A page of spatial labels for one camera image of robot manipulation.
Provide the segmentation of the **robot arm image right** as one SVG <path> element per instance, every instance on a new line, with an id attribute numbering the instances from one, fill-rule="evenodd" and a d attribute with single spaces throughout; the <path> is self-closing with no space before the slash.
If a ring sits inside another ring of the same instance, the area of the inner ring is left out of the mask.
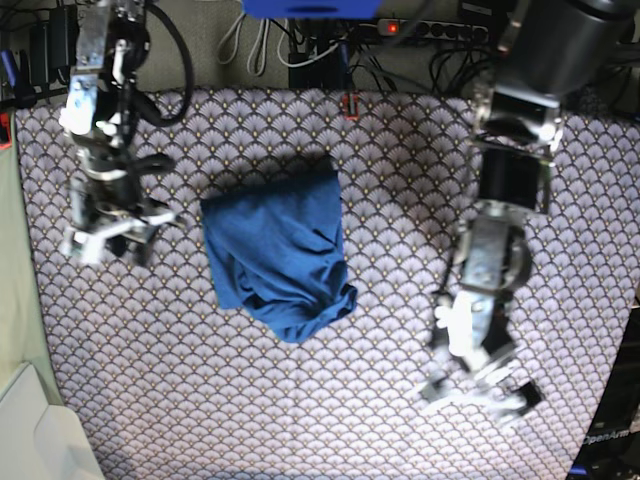
<path id="1" fill-rule="evenodd" d="M 439 294 L 435 314 L 450 354 L 480 388 L 504 378 L 515 353 L 506 312 L 531 274 L 526 216 L 549 209 L 563 100 L 606 62 L 638 8 L 636 1 L 519 1 L 494 74 L 475 88 L 480 210 L 458 234 L 459 290 Z"/>

